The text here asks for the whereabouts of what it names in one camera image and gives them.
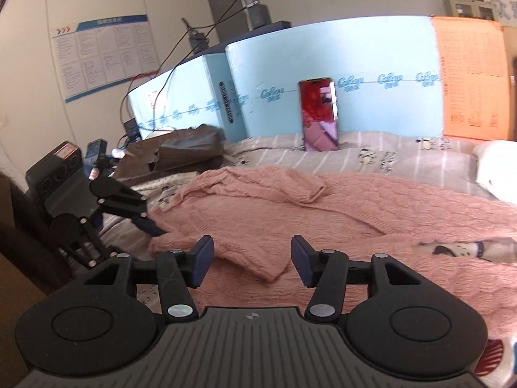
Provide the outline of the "brown cardboard box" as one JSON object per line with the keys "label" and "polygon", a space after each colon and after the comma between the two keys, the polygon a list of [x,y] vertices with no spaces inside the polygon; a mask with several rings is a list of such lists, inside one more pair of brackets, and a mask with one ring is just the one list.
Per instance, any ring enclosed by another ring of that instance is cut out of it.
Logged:
{"label": "brown cardboard box", "polygon": [[517,28],[502,26],[502,32],[506,47],[506,59],[509,74],[510,88],[510,125],[509,139],[516,141],[516,58],[517,58]]}

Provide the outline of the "cartoon print storage bag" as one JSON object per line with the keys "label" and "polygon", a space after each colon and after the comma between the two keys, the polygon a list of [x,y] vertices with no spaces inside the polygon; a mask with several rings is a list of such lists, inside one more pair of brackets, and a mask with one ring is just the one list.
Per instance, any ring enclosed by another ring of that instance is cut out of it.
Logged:
{"label": "cartoon print storage bag", "polygon": [[[116,179],[149,198],[150,209],[167,209],[182,187],[196,176],[191,167],[176,167],[166,149],[171,136],[154,137],[128,148]],[[340,137],[336,152],[305,152],[300,135],[251,137],[224,148],[226,167],[287,167],[299,173],[350,173],[382,182],[407,180],[424,193],[450,193],[469,200],[501,203],[476,183],[475,145],[466,140],[410,137],[381,132],[351,132]],[[418,256],[434,255],[422,267],[443,278],[486,308],[489,342],[477,368],[490,387],[516,385],[516,312],[504,293],[516,292],[516,242],[512,237],[477,237],[472,242],[419,243]]]}

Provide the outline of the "wall information poster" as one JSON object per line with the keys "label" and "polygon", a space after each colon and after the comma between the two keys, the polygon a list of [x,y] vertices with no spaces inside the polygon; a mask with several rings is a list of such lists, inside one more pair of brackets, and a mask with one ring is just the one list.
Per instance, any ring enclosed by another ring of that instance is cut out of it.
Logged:
{"label": "wall information poster", "polygon": [[145,14],[60,27],[52,44],[66,103],[154,73],[160,65]]}

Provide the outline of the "pink knitted sweater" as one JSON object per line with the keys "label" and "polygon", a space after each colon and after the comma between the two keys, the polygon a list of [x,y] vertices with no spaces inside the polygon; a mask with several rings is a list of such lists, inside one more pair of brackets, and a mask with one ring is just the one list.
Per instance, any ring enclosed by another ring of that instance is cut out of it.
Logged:
{"label": "pink knitted sweater", "polygon": [[297,306],[311,292],[291,261],[291,240],[367,261],[396,258],[476,309],[489,335],[516,331],[516,268],[427,253],[427,243],[516,236],[516,210],[498,201],[369,173],[226,167],[202,173],[150,212],[164,231],[157,256],[211,236],[216,258],[195,295],[200,307]]}

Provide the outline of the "orange printed box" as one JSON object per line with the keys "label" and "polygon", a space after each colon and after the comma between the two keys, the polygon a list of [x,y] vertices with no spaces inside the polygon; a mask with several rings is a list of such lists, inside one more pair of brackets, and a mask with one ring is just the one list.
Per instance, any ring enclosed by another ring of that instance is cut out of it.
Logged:
{"label": "orange printed box", "polygon": [[443,83],[443,134],[477,140],[510,136],[510,84],[500,23],[434,17]]}

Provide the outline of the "grey wall cabinet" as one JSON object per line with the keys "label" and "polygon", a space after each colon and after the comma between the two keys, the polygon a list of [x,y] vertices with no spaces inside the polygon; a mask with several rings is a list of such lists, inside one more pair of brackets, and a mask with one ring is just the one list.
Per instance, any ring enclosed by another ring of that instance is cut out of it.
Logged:
{"label": "grey wall cabinet", "polygon": [[498,21],[496,6],[482,0],[445,0],[447,15]]}

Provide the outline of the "white folded garment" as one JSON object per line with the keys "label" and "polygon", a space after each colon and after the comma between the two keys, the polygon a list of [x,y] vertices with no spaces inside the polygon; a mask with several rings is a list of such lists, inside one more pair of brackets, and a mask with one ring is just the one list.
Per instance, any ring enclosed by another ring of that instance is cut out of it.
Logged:
{"label": "white folded garment", "polygon": [[517,203],[517,143],[507,140],[487,141],[476,145],[478,160],[476,183],[495,198],[508,204]]}

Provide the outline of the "light blue tissue box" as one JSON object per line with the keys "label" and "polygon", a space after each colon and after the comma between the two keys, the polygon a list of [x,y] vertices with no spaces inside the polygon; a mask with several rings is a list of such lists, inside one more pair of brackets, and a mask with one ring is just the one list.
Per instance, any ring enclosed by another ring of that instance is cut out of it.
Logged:
{"label": "light blue tissue box", "polygon": [[355,17],[230,44],[233,82],[251,137],[302,130],[299,84],[329,78],[341,132],[443,135],[437,34],[424,16]]}

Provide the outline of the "red screen smartphone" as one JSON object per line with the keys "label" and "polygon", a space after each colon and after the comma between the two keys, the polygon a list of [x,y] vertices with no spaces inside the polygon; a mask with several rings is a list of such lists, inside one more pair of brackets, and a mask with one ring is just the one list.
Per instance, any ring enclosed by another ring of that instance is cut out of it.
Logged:
{"label": "red screen smartphone", "polygon": [[306,152],[338,150],[338,115],[335,83],[317,78],[298,83],[302,136]]}

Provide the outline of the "brown leather bag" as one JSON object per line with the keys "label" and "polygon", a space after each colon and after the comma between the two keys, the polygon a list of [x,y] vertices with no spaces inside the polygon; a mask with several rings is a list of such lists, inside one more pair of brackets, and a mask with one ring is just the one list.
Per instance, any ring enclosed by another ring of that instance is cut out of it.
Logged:
{"label": "brown leather bag", "polygon": [[218,169],[223,161],[221,131],[202,124],[129,145],[113,178],[132,187],[175,173],[203,173]]}

